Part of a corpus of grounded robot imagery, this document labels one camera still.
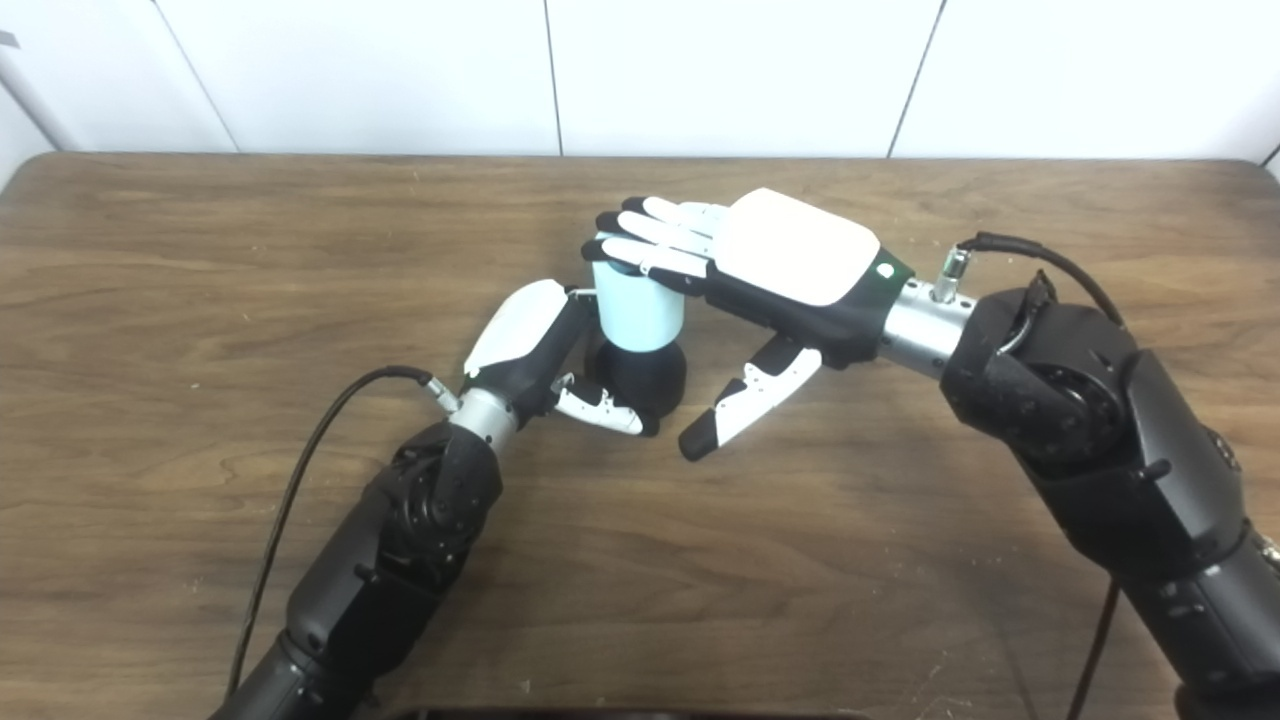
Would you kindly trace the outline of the white and black left hand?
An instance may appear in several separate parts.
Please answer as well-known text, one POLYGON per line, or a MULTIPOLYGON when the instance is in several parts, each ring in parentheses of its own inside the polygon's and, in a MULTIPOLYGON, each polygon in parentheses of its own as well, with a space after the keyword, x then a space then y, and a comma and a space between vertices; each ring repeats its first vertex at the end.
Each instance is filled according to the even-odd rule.
POLYGON ((451 424, 495 451, 550 411, 623 436, 655 436, 657 419, 621 404, 596 382, 561 370, 598 323, 595 295, 553 279, 515 291, 463 363, 465 383, 451 424))

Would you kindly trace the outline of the white and black right hand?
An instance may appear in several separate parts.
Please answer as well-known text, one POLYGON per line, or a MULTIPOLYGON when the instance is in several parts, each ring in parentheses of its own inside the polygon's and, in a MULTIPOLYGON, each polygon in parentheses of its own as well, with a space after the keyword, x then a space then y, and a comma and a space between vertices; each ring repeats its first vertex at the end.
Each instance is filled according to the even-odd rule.
POLYGON ((582 246, 659 286, 773 332, 678 437, 691 462, 791 398, 823 366, 876 359, 913 269, 876 233, 768 188, 730 205, 631 197, 582 246))

